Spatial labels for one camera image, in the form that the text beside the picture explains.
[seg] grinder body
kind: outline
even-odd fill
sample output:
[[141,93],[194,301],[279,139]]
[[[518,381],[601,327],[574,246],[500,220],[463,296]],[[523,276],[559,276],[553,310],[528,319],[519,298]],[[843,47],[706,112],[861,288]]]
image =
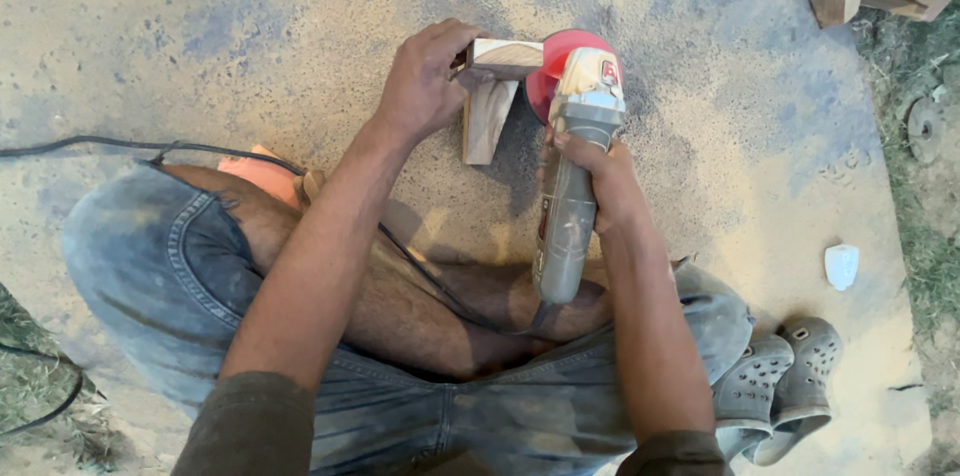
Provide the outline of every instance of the grinder body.
[[[586,47],[570,52],[550,103],[554,131],[576,135],[607,151],[626,113],[621,84],[613,53]],[[540,207],[534,287],[545,302],[570,303],[580,287],[597,203],[591,174],[552,146]]]

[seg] grinding wheel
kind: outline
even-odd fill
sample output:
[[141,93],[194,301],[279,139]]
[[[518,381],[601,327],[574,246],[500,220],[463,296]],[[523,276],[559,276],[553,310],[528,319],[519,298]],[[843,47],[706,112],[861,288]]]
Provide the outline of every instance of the grinding wheel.
[[[606,40],[596,34],[576,29],[560,30],[543,40],[543,66],[527,75],[523,81],[523,94],[527,104],[544,126],[550,115],[550,102],[556,94],[557,83],[560,82],[560,76],[564,74],[567,57],[574,50],[582,47],[602,49],[608,53],[614,52]],[[616,65],[619,68],[620,77],[623,77],[623,65],[620,65],[619,59]]]
[[944,136],[943,105],[930,98],[920,99],[913,104],[910,117],[906,122],[910,151],[921,165],[933,163],[940,155]]

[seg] hairy leg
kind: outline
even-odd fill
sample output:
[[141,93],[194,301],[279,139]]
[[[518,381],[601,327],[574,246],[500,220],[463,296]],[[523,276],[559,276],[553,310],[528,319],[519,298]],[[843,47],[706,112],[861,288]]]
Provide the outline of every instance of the hairy leg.
[[[246,236],[258,271],[266,275],[301,212],[232,174],[190,165],[164,169],[220,195]],[[428,269],[462,303],[504,330],[521,330],[533,319],[539,299],[529,264],[428,264]],[[584,278],[603,282],[602,273],[602,265],[594,263]],[[352,347],[413,370],[472,380],[521,365],[556,347],[556,342],[575,339],[606,323],[610,304],[602,293],[602,286],[584,283],[572,305],[550,310],[535,336],[498,334],[458,317],[449,307],[455,304],[381,235],[370,250],[361,293],[343,338]]]

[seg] sleeve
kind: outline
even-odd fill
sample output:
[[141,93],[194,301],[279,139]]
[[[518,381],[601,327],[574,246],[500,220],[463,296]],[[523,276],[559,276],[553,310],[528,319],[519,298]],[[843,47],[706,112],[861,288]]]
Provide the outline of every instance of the sleeve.
[[242,373],[203,402],[172,474],[306,474],[312,442],[306,389],[277,373]]
[[620,464],[617,476],[733,476],[713,433],[651,436]]

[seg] blue jeans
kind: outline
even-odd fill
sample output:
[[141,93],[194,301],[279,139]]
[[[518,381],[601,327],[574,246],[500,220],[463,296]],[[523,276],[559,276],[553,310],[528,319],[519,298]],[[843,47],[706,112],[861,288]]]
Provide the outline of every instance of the blue jeans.
[[[78,202],[63,250],[90,311],[195,417],[263,281],[227,205],[144,163]],[[747,346],[749,311],[691,264],[677,279],[713,383]],[[403,471],[472,450],[499,474],[591,474],[635,447],[610,327],[465,384],[427,382],[341,344],[316,397],[311,473]]]

